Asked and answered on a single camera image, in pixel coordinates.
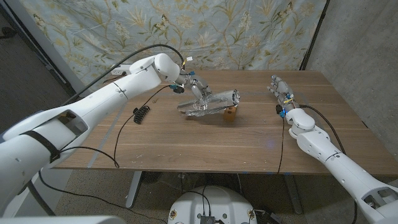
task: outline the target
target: transparent plastic object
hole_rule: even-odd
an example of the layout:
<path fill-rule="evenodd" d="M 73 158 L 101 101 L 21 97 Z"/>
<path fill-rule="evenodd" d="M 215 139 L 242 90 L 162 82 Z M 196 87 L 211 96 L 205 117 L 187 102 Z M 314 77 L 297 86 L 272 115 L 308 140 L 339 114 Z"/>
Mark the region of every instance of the transparent plastic object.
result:
<path fill-rule="evenodd" d="M 230 106 L 236 106 L 240 98 L 241 95 L 237 90 L 229 90 L 210 94 L 202 99 L 182 102 L 177 106 L 177 109 L 188 116 L 203 116 L 217 113 Z"/>

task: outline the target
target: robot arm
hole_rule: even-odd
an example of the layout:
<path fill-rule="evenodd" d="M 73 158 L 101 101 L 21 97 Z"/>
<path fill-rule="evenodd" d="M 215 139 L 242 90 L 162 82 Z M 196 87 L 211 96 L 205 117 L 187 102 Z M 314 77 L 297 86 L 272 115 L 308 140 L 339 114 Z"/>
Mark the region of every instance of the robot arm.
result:
<path fill-rule="evenodd" d="M 43 167 L 53 167 L 74 153 L 107 115 L 135 96 L 155 88 L 161 79 L 174 82 L 180 68 L 166 54 L 130 66 L 123 77 L 75 103 L 34 114 L 8 129 L 0 143 L 0 214 Z"/>
<path fill-rule="evenodd" d="M 329 135 L 294 100 L 293 91 L 273 75 L 267 87 L 283 108 L 280 114 L 292 127 L 290 135 L 308 155 L 318 159 L 348 191 L 370 223 L 394 223 L 398 218 L 398 188 L 376 180 L 331 142 Z"/>

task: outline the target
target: metal frame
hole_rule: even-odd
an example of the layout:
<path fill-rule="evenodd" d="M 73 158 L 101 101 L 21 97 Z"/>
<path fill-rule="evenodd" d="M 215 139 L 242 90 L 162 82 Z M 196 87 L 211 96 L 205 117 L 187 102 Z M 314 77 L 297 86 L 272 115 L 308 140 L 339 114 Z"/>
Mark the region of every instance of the metal frame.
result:
<path fill-rule="evenodd" d="M 131 180 L 129 194 L 126 198 L 126 208 L 132 208 L 140 186 L 142 171 L 135 171 Z"/>
<path fill-rule="evenodd" d="M 294 180 L 294 176 L 292 175 L 284 175 L 285 184 L 287 187 L 287 191 L 289 192 L 289 197 L 292 202 L 293 211 L 296 214 L 302 214 L 303 208 L 301 206 L 301 201 L 299 197 L 299 192 L 297 190 L 296 181 Z"/>
<path fill-rule="evenodd" d="M 301 63 L 301 66 L 300 66 L 300 69 L 299 69 L 299 70 L 305 70 L 305 68 L 307 67 L 307 63 L 308 63 L 308 60 L 310 59 L 313 46 L 314 46 L 314 44 L 315 44 L 315 41 L 316 41 L 316 39 L 317 39 L 319 30 L 320 30 L 321 25 L 322 25 L 322 21 L 323 21 L 323 19 L 325 18 L 326 10 L 328 9 L 329 2 L 330 2 L 330 0 L 326 0 L 325 7 L 323 8 L 321 17 L 319 18 L 319 21 L 318 21 L 317 28 L 315 29 L 315 33 L 314 33 L 314 35 L 313 35 L 313 37 L 312 37 L 310 47 L 308 48 L 307 52 L 306 52 L 305 55 L 304 55 L 304 58 L 303 58 L 303 61 L 302 61 L 302 63 Z"/>

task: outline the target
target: curtain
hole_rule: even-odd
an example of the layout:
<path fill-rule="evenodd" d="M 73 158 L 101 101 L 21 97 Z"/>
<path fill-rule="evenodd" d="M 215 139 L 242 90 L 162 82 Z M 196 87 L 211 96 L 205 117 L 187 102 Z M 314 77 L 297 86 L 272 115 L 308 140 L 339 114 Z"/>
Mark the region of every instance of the curtain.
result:
<path fill-rule="evenodd" d="M 20 0 L 87 84 L 151 44 L 189 70 L 298 70 L 326 0 Z M 150 49 L 130 59 L 167 52 Z"/>

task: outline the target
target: white robot body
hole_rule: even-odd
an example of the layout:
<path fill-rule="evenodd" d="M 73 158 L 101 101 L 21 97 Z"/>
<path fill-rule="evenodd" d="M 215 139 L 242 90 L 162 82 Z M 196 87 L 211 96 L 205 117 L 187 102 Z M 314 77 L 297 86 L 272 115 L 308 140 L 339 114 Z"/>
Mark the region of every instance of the white robot body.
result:
<path fill-rule="evenodd" d="M 202 217 L 203 202 L 205 205 L 205 216 L 209 217 L 208 203 L 200 195 L 203 192 L 203 187 L 192 191 L 199 194 L 186 192 L 174 202 L 168 217 L 169 224 L 201 223 L 201 219 L 204 219 Z M 220 186 L 207 186 L 204 196 L 207 197 L 210 203 L 210 216 L 214 217 L 216 222 L 221 220 L 223 223 L 257 223 L 253 206 L 235 191 Z"/>

